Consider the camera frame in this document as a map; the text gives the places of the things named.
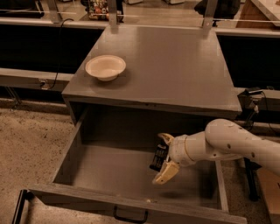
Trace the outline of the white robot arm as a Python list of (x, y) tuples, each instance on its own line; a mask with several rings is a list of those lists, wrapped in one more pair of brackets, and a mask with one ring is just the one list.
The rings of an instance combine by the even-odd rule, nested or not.
[(181, 167), (199, 161), (248, 158), (280, 175), (280, 143), (253, 135), (235, 122), (212, 120), (204, 131), (192, 135), (172, 136), (159, 133), (168, 146), (168, 153), (159, 173), (152, 180), (163, 185), (175, 177)]

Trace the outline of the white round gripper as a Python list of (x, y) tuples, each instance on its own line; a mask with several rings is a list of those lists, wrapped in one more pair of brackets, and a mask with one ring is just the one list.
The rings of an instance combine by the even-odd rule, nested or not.
[(168, 133), (158, 133), (157, 135), (166, 145), (169, 145), (169, 157), (171, 159), (169, 162), (163, 162), (160, 172), (152, 180), (153, 185), (163, 185), (178, 174), (180, 167), (194, 165), (195, 162), (191, 160), (187, 153), (187, 135), (175, 137)]

